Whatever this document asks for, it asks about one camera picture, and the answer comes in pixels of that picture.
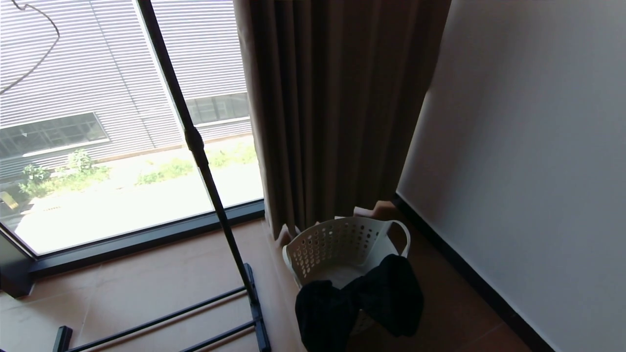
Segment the brown floor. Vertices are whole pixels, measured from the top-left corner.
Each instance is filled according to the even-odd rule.
[[[388,203],[379,203],[374,217],[402,220]],[[305,351],[293,309],[297,287],[265,222],[249,222],[234,232],[244,261],[254,270],[273,350]],[[375,326],[353,337],[349,351],[529,351],[419,233],[412,229],[412,235],[409,260],[426,303],[418,333],[393,338]],[[214,232],[39,281],[33,294],[19,301],[0,293],[0,348],[50,351],[61,325],[74,329],[72,346],[78,346],[240,285],[225,238]],[[238,296],[106,350],[178,351],[249,319],[247,298]],[[258,347],[255,335],[247,333],[213,350]]]

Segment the building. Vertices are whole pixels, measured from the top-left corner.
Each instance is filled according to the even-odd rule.
[[[33,163],[56,168],[85,149],[95,160],[184,144],[180,122],[130,0],[30,0],[60,38],[0,96],[0,179]],[[0,85],[28,72],[57,38],[32,9],[2,1]],[[153,0],[180,86],[205,140],[249,133],[232,2]]]

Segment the curtain fold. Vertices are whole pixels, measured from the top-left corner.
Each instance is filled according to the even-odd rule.
[[[450,0],[234,3],[274,236],[390,199]]]

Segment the white wall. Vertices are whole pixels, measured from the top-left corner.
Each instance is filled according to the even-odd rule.
[[[626,2],[453,1],[398,193],[556,350],[626,351]]]

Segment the black cloth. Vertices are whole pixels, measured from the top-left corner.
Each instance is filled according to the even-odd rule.
[[[295,300],[300,337],[309,352],[345,351],[359,309],[393,336],[412,336],[423,308],[409,261],[395,254],[343,289],[328,280],[310,282]]]

